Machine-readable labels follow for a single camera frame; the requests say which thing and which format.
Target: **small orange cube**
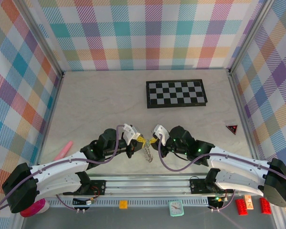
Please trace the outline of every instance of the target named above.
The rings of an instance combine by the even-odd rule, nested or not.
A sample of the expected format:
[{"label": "small orange cube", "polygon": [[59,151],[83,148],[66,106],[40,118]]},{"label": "small orange cube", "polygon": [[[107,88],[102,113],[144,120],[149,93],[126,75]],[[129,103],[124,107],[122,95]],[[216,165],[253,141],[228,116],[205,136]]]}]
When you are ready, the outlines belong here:
[{"label": "small orange cube", "polygon": [[127,209],[127,208],[128,208],[127,200],[120,200],[120,209]]}]

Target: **red triangle warning sign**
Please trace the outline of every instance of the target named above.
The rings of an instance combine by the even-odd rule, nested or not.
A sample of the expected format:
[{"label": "red triangle warning sign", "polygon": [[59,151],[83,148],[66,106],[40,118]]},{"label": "red triangle warning sign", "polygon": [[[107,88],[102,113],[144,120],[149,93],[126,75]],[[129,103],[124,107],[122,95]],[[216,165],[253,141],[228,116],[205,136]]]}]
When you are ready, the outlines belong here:
[{"label": "red triangle warning sign", "polygon": [[226,125],[226,127],[227,127],[233,134],[236,135],[237,125]]}]

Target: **red block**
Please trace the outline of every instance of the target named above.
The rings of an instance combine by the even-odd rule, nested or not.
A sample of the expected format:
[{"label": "red block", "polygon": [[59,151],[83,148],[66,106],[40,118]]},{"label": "red block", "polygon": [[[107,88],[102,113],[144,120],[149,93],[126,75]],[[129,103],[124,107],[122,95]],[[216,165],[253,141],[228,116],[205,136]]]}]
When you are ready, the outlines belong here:
[{"label": "red block", "polygon": [[263,214],[271,214],[271,208],[269,202],[265,198],[260,198],[261,208]]},{"label": "red block", "polygon": [[237,199],[235,202],[236,202],[238,214],[240,216],[248,215],[245,201],[243,199]]}]

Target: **teal alarm clock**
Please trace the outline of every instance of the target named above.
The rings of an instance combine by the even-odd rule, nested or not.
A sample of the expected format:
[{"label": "teal alarm clock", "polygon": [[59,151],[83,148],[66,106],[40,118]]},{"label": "teal alarm clock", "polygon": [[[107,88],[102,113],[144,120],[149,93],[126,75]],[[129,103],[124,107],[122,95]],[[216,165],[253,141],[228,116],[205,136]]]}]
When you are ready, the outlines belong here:
[{"label": "teal alarm clock", "polygon": [[170,208],[171,216],[183,216],[183,205],[181,200],[175,200],[168,202],[168,206]]}]

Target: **colorful plaid backdrop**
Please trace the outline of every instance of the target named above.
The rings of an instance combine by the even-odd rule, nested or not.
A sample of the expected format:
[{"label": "colorful plaid backdrop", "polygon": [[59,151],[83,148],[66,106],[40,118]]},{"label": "colorful plaid backdrop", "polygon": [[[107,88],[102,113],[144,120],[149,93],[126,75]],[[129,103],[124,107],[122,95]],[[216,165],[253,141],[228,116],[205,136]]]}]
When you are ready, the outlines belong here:
[{"label": "colorful plaid backdrop", "polygon": [[[34,162],[57,83],[12,0],[0,0],[0,200],[1,185],[15,166]],[[9,209],[0,212],[0,229],[9,216]]]},{"label": "colorful plaid backdrop", "polygon": [[82,71],[225,68],[263,0],[26,2],[65,69]]},{"label": "colorful plaid backdrop", "polygon": [[286,164],[286,0],[275,1],[236,74],[261,159]]}]

